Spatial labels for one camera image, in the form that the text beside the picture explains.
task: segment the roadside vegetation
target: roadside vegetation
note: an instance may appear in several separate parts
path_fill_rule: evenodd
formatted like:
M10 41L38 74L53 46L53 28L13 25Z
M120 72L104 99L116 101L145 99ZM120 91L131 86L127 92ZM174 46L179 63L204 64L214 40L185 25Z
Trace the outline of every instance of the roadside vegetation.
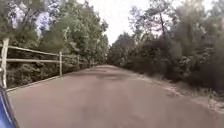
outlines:
M172 2L152 0L147 10L133 7L133 34L118 37L108 63L223 94L224 1L213 1L210 9L203 0L177 7Z
M63 72L86 68L91 60L104 63L108 24L88 2L75 0L0 0L0 41L10 38L9 45L33 50L72 55L64 59ZM8 51L8 58L58 60L58 57ZM8 87L17 87L59 74L58 64L8 63Z

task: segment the fence post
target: fence post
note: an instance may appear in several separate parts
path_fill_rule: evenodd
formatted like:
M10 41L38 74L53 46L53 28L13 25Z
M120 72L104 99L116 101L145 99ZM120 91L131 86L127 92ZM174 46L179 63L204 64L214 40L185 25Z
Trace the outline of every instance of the fence post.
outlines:
M59 53L59 60L60 60L60 76L62 76L62 52Z
M94 59L93 59L93 67L95 67L95 61L94 61Z
M92 67L92 60L89 61L89 67Z
M7 88L6 84L6 66L7 66L7 52L8 52L9 38L3 40L2 47L2 69L3 69L3 87Z
M77 57L77 67L78 67L78 70L79 70L79 56Z

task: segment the wooden fence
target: wooden fence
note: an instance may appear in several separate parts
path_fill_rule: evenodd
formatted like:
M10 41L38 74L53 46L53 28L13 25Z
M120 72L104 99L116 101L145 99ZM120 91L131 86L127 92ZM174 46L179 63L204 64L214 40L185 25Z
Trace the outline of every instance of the wooden fence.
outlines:
M9 38L6 38L3 40L3 45L0 45L0 47L2 47L2 53L1 53L1 59L0 61L2 62L1 64L1 70L3 70L3 87L7 88L7 84L6 84L6 73L7 73L7 62L28 62L28 63L33 63L33 62L42 62L42 63L59 63L59 75L62 76L63 75L63 58L71 58L71 59L77 59L77 65L79 68L79 65L81 65L82 63L80 63L80 61L84 61L83 59L80 59L80 57L74 56L74 55L63 55L62 52L60 52L59 54L55 54L55 53L48 53L48 52L42 52L42 51L36 51L36 50L31 50L31 49L25 49L25 48L20 48L20 47L15 47L15 46L10 46L9 45ZM8 53L8 49L15 49L15 50L21 50L21 51L26 51L26 52L32 52L32 53L37 53L37 54L43 54L43 55L50 55L50 56L56 56L58 57L58 60L39 60L39 59L11 59L11 58L7 58L7 53ZM90 67L94 66L95 62L91 61L90 62Z

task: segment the blue object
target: blue object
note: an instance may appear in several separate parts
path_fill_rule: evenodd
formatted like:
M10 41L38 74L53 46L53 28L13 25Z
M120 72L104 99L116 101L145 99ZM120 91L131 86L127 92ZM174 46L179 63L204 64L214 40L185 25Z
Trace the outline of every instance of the blue object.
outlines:
M0 128L15 128L7 112L2 95L0 96Z
M12 113L8 96L4 88L0 85L0 128L19 128Z

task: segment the road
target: road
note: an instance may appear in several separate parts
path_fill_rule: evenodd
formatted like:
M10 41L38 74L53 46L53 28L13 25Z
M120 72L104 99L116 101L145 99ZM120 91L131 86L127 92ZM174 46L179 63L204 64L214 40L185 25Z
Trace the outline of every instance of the road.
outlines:
M113 66L9 92L21 128L223 128L224 117Z

